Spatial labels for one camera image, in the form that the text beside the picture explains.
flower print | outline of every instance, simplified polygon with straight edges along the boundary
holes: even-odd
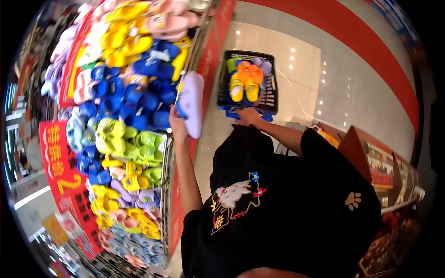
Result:
[[[259,196],[261,196],[264,192],[266,192],[267,188],[262,189],[261,187],[258,188],[258,192],[253,192],[253,198],[257,198]]]
[[[212,200],[212,205],[210,205],[210,207],[212,208],[212,212],[214,212],[215,211],[215,209],[216,209],[216,202],[214,201],[214,200]]]
[[[259,180],[258,172],[252,173],[252,175],[253,175],[253,178],[252,178],[253,181],[256,182],[257,180]]]
[[[219,229],[221,227],[221,225],[223,224],[223,222],[222,222],[223,220],[224,220],[224,217],[222,215],[218,216],[213,227],[215,227],[215,229]]]

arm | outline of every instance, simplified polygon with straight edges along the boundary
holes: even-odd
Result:
[[[241,117],[240,120],[236,121],[238,124],[255,126],[259,130],[274,137],[289,150],[301,156],[300,143],[301,136],[303,135],[302,131],[266,122],[253,107],[237,110],[236,112]]]
[[[181,204],[187,215],[192,210],[202,208],[201,193],[193,171],[193,163],[190,157],[190,136],[183,119],[180,119],[174,106],[170,109],[170,125],[174,136],[174,149],[176,167],[181,192]]]

hand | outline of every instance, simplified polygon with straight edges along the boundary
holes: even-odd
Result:
[[[264,121],[258,111],[253,107],[247,107],[243,109],[238,109],[235,111],[241,118],[240,120],[235,120],[238,125],[250,126],[254,125],[258,128],[258,125]]]
[[[170,108],[169,122],[173,131],[175,145],[188,145],[190,142],[190,136],[187,132],[186,123],[184,119],[181,119],[177,115],[175,105]]]

number 2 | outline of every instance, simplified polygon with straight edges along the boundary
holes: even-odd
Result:
[[[58,180],[57,185],[59,186],[60,194],[63,195],[63,188],[77,188],[81,185],[82,178],[79,174],[74,174],[73,176],[74,182],[66,181],[66,180]]]

red wall stripe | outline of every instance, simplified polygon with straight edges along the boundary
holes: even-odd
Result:
[[[399,62],[358,16],[337,0],[243,0],[286,12],[324,30],[363,58],[388,84],[407,113],[416,135],[419,103]]]

